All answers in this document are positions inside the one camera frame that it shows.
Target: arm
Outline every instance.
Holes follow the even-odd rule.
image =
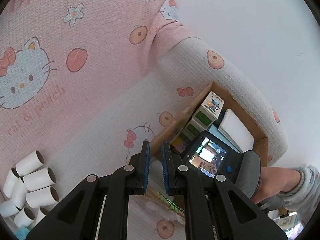
[[[252,201],[257,204],[280,191],[289,192],[299,184],[300,179],[301,174],[296,170],[261,167],[259,186]]]
[[[297,211],[305,225],[319,203],[319,171],[314,166],[296,169],[261,168],[260,184],[252,201],[279,194],[287,210]]]

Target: small display screen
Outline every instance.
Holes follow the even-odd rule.
[[[189,162],[204,174],[213,178],[225,154],[224,149],[206,137]]]

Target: toilet paper roll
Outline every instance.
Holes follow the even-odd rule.
[[[44,159],[41,153],[39,151],[34,151],[16,164],[16,170],[20,177],[23,177],[34,172],[43,164]]]
[[[47,209],[39,208],[36,218],[36,224],[38,224],[47,214],[49,214],[49,211]]]
[[[56,177],[50,168],[44,168],[24,176],[23,181],[29,191],[35,191],[55,184]]]
[[[3,193],[8,197],[12,198],[12,193],[14,190],[14,187],[19,179],[19,174],[17,173],[15,168],[11,168],[8,176],[5,180],[4,186],[3,186]]]
[[[19,211],[20,209],[13,204],[11,199],[0,204],[0,215],[4,218],[17,214]]]
[[[59,202],[59,196],[54,187],[49,186],[26,194],[26,200],[30,207],[38,208]]]
[[[33,220],[35,220],[35,215],[26,207],[24,207],[13,219],[18,228],[30,226]]]
[[[12,194],[12,202],[18,208],[23,208],[24,204],[26,203],[26,193],[29,190],[26,188],[26,185],[23,183],[23,178],[18,179],[16,186],[14,187],[14,191]]]

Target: white box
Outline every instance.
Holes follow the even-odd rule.
[[[210,91],[192,118],[207,130],[219,117],[224,100]]]

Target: sleeve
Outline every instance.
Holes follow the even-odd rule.
[[[290,192],[281,192],[284,207],[287,210],[297,211],[301,223],[306,225],[313,215],[320,201],[320,174],[316,167],[294,168],[301,174],[299,184]]]

